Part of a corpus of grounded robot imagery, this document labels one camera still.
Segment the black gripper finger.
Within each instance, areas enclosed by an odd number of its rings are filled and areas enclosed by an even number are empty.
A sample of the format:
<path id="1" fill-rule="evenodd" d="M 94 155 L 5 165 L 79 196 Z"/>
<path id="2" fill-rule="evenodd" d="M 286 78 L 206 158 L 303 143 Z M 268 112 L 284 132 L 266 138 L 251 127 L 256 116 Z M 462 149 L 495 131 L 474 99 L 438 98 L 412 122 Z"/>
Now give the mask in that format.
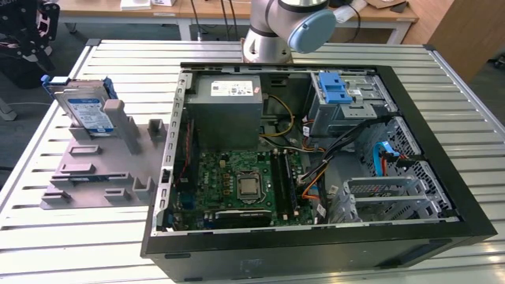
<path id="1" fill-rule="evenodd" d="M 30 62 L 39 65 L 41 69 L 47 72 L 55 70 L 55 65 L 51 61 L 53 47 L 45 43 L 37 43 L 29 37 L 22 37 L 19 39 L 19 46 L 23 58 Z"/>

